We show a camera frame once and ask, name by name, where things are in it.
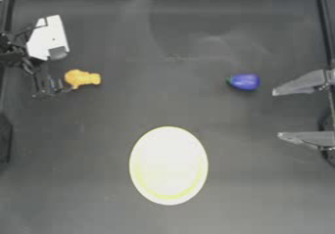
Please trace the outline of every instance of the black table surface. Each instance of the black table surface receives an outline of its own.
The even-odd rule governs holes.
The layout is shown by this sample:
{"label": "black table surface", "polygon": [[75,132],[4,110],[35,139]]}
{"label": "black table surface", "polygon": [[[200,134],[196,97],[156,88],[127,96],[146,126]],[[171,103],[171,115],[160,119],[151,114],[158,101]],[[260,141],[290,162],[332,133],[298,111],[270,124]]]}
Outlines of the black table surface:
{"label": "black table surface", "polygon": [[[60,15],[71,54],[49,64],[102,74],[53,100],[7,71],[13,158],[0,173],[1,234],[303,233],[334,231],[335,170],[279,131],[310,131],[324,93],[271,90],[326,66],[315,0],[16,0],[12,29]],[[255,72],[254,93],[224,79]],[[206,185],[164,207],[136,191],[135,142],[187,129],[207,150]]]}

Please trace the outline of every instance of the yellow toy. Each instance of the yellow toy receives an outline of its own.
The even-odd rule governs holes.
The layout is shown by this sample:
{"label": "yellow toy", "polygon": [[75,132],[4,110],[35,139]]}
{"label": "yellow toy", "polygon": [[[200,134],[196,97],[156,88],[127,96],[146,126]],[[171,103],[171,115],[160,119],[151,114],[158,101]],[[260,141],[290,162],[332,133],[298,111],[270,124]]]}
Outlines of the yellow toy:
{"label": "yellow toy", "polygon": [[79,86],[93,84],[100,84],[100,75],[98,73],[89,73],[80,70],[69,70],[64,75],[65,81],[72,85],[73,89]]}

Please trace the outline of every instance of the blue toy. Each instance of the blue toy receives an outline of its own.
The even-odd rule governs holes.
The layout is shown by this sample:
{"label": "blue toy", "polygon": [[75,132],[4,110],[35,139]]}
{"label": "blue toy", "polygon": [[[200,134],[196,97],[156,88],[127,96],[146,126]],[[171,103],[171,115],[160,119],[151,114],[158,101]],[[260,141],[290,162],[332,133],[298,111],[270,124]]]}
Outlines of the blue toy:
{"label": "blue toy", "polygon": [[227,78],[227,82],[238,89],[252,91],[260,85],[260,78],[254,73],[242,73]]}

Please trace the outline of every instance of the yellow rubber duck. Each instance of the yellow rubber duck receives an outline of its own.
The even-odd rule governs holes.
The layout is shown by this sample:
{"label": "yellow rubber duck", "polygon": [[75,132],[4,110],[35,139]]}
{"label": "yellow rubber duck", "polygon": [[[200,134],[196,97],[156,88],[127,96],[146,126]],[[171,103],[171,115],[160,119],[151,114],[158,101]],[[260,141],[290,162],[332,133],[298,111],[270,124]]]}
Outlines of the yellow rubber duck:
{"label": "yellow rubber duck", "polygon": [[77,89],[81,85],[99,85],[100,75],[98,73],[89,73],[80,70],[69,70],[64,75],[65,81],[72,85],[73,89]]}

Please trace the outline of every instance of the black object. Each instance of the black object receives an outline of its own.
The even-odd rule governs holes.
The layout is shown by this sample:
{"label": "black object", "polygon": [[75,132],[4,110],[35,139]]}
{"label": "black object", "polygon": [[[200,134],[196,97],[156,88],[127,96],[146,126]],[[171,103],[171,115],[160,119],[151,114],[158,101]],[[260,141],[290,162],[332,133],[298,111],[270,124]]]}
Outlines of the black object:
{"label": "black object", "polygon": [[[3,31],[0,34],[0,68],[21,68],[33,80],[33,98],[52,97],[63,90],[64,85],[60,79],[53,80],[48,73],[47,63],[32,58],[27,51],[27,42],[36,29],[28,28],[24,31],[12,34]],[[64,58],[64,47],[51,50],[49,60]]]}
{"label": "black object", "polygon": [[11,159],[12,124],[4,114],[0,114],[0,164]]}

